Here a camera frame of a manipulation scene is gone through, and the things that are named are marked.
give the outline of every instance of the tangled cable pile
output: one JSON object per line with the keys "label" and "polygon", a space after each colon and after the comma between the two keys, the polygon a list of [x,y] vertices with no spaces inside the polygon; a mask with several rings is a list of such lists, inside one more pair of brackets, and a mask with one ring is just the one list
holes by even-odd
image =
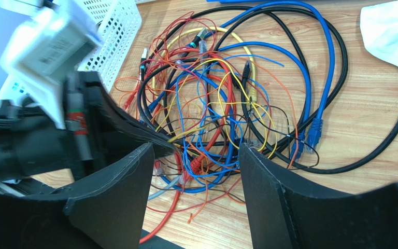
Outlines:
{"label": "tangled cable pile", "polygon": [[[235,18],[217,26],[212,20],[202,16],[228,10],[243,11]],[[329,70],[326,75],[324,91],[318,108],[311,113],[311,80],[307,62],[297,41],[288,27],[275,15],[277,12],[294,12],[317,19],[323,29],[329,51]],[[272,18],[289,37],[297,56],[277,45],[261,41],[243,41],[235,30],[242,23],[258,15]],[[202,27],[186,30],[191,23]],[[185,41],[189,34],[196,34],[191,41]],[[236,42],[223,46],[229,37]],[[341,54],[341,67],[337,84],[330,93],[335,70],[335,50],[332,36],[336,39]],[[262,63],[268,62],[268,68],[279,68],[280,62],[253,54],[252,47],[271,49],[288,56],[300,69],[305,87],[305,104],[300,118],[294,110],[290,92]],[[243,48],[245,54],[229,52]],[[256,7],[230,6],[210,9],[200,13],[187,13],[169,25],[162,34],[153,40],[147,57],[144,52],[139,65],[139,78],[134,91],[126,92],[123,108],[135,115],[144,125],[167,136],[170,143],[176,145],[176,178],[170,181],[164,175],[161,161],[155,162],[155,174],[160,176],[167,186],[152,194],[150,199],[160,196],[164,191],[175,189],[175,200],[161,224],[141,242],[148,240],[163,226],[176,207],[180,192],[207,192],[216,185],[222,185],[230,176],[239,174],[238,149],[242,143],[257,149],[270,159],[278,158],[288,165],[288,169],[301,169],[317,174],[337,174],[356,169],[378,156],[398,133],[398,121],[388,137],[368,156],[356,163],[337,169],[314,168],[319,162],[316,146],[322,136],[323,111],[339,93],[348,73],[348,56],[345,44],[335,27],[325,20],[311,5],[297,1],[274,1]],[[245,65],[238,68],[234,61],[243,60]],[[286,93],[292,110],[290,118],[280,107],[270,104],[265,88],[257,81],[258,73],[265,72],[279,84]],[[183,96],[182,89],[194,89],[195,97]],[[136,101],[136,109],[131,108]],[[278,129],[274,122],[279,115],[285,120]],[[298,160],[305,152],[314,153],[317,162],[303,165]],[[189,181],[197,182],[198,187],[186,187]],[[223,191],[229,195],[233,185]],[[236,202],[243,203],[238,197],[229,195]]]}

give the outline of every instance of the wooden table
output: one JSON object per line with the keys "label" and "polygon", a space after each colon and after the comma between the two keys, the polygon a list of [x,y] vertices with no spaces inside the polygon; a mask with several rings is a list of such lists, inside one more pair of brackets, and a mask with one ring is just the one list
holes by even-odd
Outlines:
{"label": "wooden table", "polygon": [[[360,10],[364,6],[387,1],[338,0],[309,1],[341,33],[349,54],[349,76],[338,97],[326,109],[323,137],[318,146],[321,155],[320,168],[334,168],[357,161],[371,152],[391,130],[398,118],[398,68],[370,55],[363,46],[360,33]],[[199,12],[218,7],[205,0],[159,0],[138,5],[143,18],[142,27],[135,38],[118,77],[137,76],[137,65],[143,48],[149,47],[171,22],[189,11]],[[240,11],[227,11],[207,15],[217,25],[234,17]],[[327,73],[327,46],[320,24],[307,16],[279,13],[298,41],[310,68],[313,83],[313,106],[318,102]],[[270,18],[257,16],[247,21],[235,32],[246,41],[261,40],[282,46],[295,54],[283,30]],[[285,64],[284,68],[271,67],[273,73],[287,86],[293,97],[296,112],[303,108],[304,84],[299,69],[288,58],[261,48],[252,52],[270,57]],[[259,82],[272,98],[271,103],[287,112],[289,100],[284,91],[266,73],[259,73]],[[122,81],[121,89],[132,89],[135,82]],[[111,96],[119,102],[122,93],[113,89]],[[314,175],[298,172],[319,184],[349,193],[375,189],[391,182],[398,182],[398,137],[386,151],[367,165],[339,175]],[[41,179],[52,185],[68,183],[65,173],[49,174]],[[228,188],[237,178],[229,180]],[[164,186],[162,180],[153,183]],[[242,185],[232,191],[243,196]],[[210,192],[208,199],[221,195]],[[172,202],[173,191],[149,201],[148,205],[167,210]],[[205,194],[181,195],[177,209],[203,203]],[[185,248],[251,248],[251,237],[246,208],[221,198],[205,206],[202,212],[187,224],[191,211],[175,213],[158,236]],[[164,214],[147,210],[144,229],[152,230]]]}

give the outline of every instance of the white plastic basket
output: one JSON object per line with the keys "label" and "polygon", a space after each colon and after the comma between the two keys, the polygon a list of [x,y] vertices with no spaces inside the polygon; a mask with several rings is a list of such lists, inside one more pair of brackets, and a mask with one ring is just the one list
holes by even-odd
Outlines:
{"label": "white plastic basket", "polygon": [[142,18],[133,0],[76,0],[76,2],[100,23],[98,35],[104,40],[79,65],[79,71],[98,71],[107,92],[113,86],[119,69],[130,49]]}

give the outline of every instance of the wood grain surface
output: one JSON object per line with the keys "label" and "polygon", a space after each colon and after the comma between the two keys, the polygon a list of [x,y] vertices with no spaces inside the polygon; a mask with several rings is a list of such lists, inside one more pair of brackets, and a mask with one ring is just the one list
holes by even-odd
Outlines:
{"label": "wood grain surface", "polygon": [[[341,33],[349,54],[349,74],[338,97],[324,113],[323,137],[318,146],[321,156],[319,168],[335,168],[355,162],[370,153],[387,136],[398,118],[398,68],[370,55],[363,46],[360,33],[360,10],[364,6],[388,1],[338,0],[308,1],[330,21]],[[143,24],[130,48],[118,77],[137,76],[142,50],[149,47],[171,22],[189,11],[199,12],[218,7],[216,3],[205,0],[159,0],[138,5]],[[216,25],[221,25],[240,11],[227,11],[207,15]],[[293,13],[279,13],[278,16],[287,24],[299,43],[308,62],[313,84],[313,106],[318,106],[328,71],[328,52],[320,24],[307,16]],[[245,41],[259,40],[282,46],[295,54],[289,39],[283,30],[266,16],[257,16],[238,27],[235,32]],[[226,44],[233,43],[228,38]],[[287,57],[278,52],[264,48],[252,48],[252,52],[260,54],[285,65],[280,67],[261,60],[259,63],[271,70],[289,89],[296,113],[303,108],[305,88],[302,75],[297,66]],[[337,51],[337,68],[340,55]],[[335,82],[339,70],[335,71]],[[289,100],[280,87],[269,75],[259,72],[258,81],[270,94],[271,104],[280,106],[291,113]],[[131,90],[135,81],[120,81],[120,89]],[[111,96],[119,102],[120,91],[112,89]],[[186,97],[195,96],[195,91],[185,88],[182,94]],[[312,160],[302,158],[301,162]],[[302,176],[319,184],[349,193],[360,193],[372,190],[391,182],[398,182],[398,137],[386,151],[367,165],[351,172],[339,175],[314,175],[298,172]],[[60,186],[69,183],[68,173],[54,172],[36,178]],[[228,188],[238,177],[228,180]],[[157,186],[164,186],[160,179],[153,179]],[[232,191],[243,198],[242,184]],[[211,191],[208,199],[221,195]],[[151,200],[148,205],[159,210],[168,210],[174,193],[169,191],[161,197]],[[177,209],[203,203],[204,193],[181,195]],[[228,197],[221,198],[205,206],[202,212],[190,223],[190,213],[198,208],[175,213],[166,226],[158,233],[159,236],[185,248],[251,248],[251,237],[246,208],[235,203]],[[147,210],[144,229],[152,230],[160,222],[164,214]]]}

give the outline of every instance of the white paper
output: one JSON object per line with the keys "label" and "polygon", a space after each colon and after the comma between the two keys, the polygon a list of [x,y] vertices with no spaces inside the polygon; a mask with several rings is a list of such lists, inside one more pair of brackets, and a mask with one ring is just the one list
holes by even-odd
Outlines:
{"label": "white paper", "polygon": [[369,53],[398,66],[398,1],[364,7],[360,29]]}

